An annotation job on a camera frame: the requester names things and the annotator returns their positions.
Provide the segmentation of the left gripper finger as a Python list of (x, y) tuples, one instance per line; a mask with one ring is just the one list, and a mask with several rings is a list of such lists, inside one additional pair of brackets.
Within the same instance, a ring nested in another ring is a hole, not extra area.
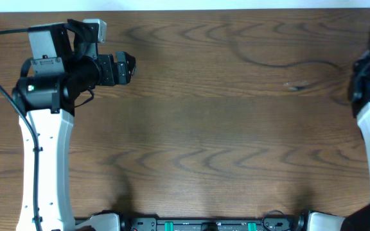
[(117, 63), (118, 69), (118, 85), (127, 85), (131, 81), (132, 77), (132, 68), (126, 62), (118, 62)]
[(132, 68), (132, 75), (134, 75), (136, 71), (136, 58), (127, 52), (124, 51), (117, 51), (116, 52), (116, 59), (118, 62), (126, 62), (128, 63)]

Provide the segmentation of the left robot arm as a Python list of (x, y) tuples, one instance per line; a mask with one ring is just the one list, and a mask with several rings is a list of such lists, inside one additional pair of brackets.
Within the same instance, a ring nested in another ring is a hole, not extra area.
[(76, 99), (97, 86), (126, 85), (136, 60), (124, 51), (101, 55), (107, 24), (101, 19), (33, 26), (32, 57), (22, 66), (12, 96), (24, 144), (22, 208), (18, 230), (121, 230), (114, 212), (85, 221), (69, 197), (69, 143)]

